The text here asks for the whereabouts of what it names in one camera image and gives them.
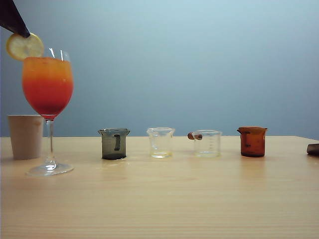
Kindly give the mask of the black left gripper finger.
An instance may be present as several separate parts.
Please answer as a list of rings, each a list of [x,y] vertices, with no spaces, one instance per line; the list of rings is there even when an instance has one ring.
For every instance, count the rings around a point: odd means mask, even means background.
[[[0,25],[24,38],[30,36],[30,32],[13,0],[0,0]]]

